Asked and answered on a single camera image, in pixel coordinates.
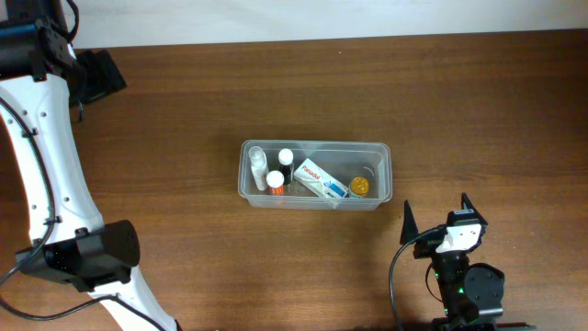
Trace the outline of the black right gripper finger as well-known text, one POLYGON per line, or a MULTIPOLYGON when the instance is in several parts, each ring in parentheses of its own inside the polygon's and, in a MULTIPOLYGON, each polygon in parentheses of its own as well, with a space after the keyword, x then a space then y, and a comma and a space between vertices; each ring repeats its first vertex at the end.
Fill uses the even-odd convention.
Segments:
POLYGON ((461 213, 468 214, 473 216, 479 216, 479 212, 473 206, 472 202, 470 201, 468 195, 466 193, 461 194, 460 198, 460 206, 461 206, 461 213))
POLYGON ((403 223, 401 229, 400 244, 407 245, 415 240, 419 230, 413 216, 413 210, 408 200, 403 203, 403 223))

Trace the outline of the gold lid small jar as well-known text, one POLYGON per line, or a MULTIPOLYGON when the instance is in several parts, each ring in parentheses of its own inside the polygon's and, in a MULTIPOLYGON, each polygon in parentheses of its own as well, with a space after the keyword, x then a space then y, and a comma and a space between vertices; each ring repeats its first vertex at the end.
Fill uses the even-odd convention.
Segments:
POLYGON ((369 193, 369 181, 365 177, 354 177, 349 184, 349 197, 362 199, 369 193))

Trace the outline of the white Panadol box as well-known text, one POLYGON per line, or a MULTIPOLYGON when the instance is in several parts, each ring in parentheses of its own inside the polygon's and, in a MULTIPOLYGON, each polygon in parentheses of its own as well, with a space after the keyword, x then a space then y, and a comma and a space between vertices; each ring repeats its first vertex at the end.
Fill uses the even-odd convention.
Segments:
POLYGON ((346 185, 331 176, 310 158, 305 159, 295 170, 294 178, 319 197, 342 199, 348 194, 346 185))

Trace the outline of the orange tube white cap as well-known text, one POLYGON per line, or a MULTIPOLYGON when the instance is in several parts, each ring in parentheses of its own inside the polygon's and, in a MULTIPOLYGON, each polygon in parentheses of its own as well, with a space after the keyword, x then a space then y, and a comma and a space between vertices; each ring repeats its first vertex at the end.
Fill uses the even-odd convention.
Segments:
POLYGON ((284 175, 278 171, 274 170, 267 174, 266 176, 266 184, 270 189, 270 193, 275 196, 283 196, 284 195, 284 184, 285 178, 284 175))

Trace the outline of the dark bottle white cap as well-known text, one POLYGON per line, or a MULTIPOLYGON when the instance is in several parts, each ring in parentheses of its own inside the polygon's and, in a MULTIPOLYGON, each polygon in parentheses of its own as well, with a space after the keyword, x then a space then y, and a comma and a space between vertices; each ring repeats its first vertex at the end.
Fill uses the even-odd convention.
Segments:
POLYGON ((281 149, 278 153, 278 170, 284 177, 285 186, 290 185, 293 180, 293 159, 293 152, 288 148, 281 149))

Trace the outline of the white lotion bottle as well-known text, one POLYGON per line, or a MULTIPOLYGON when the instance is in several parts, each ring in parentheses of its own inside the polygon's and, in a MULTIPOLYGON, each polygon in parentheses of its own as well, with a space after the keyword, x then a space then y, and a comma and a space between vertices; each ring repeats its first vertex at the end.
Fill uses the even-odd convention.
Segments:
POLYGON ((266 177, 269 172, 266 154, 261 147, 254 146, 249 150, 248 156, 255 185, 258 190, 265 191, 268 187, 266 177))

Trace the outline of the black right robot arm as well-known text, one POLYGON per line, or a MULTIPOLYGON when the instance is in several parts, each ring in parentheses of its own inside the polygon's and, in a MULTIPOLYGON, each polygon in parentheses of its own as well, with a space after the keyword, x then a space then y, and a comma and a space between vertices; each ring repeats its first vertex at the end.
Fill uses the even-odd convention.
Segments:
POLYGON ((485 263, 472 264, 469 254, 482 244, 487 221, 467 194, 447 221, 420 232, 408 201, 403 203, 401 248, 390 263, 389 290, 393 290, 394 267, 404 250, 413 248, 416 259, 429 258, 428 271, 435 273, 445 316, 431 322, 432 330, 535 330, 527 323, 499 324, 503 315, 505 275, 485 263))

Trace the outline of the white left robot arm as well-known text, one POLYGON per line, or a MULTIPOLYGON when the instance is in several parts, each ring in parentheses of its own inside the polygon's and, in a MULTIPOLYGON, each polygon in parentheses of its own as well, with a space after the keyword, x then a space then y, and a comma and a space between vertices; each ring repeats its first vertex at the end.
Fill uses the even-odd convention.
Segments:
POLYGON ((125 330, 176 330, 140 268, 131 222, 105 223, 85 182, 70 110, 126 85, 106 51, 75 52, 75 2, 1 4, 1 117, 28 203, 30 246, 14 271, 75 287, 125 330))

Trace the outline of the clear plastic container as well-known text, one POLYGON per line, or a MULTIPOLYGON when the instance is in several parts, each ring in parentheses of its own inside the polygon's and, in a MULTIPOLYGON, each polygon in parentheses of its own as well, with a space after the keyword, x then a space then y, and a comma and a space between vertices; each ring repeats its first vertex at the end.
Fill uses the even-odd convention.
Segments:
POLYGON ((240 155, 239 194, 259 208, 372 211, 392 197, 390 149, 384 143, 249 140, 240 155), (261 173, 293 156, 291 182, 274 194, 261 173), (252 166, 264 161, 265 167, 252 166))

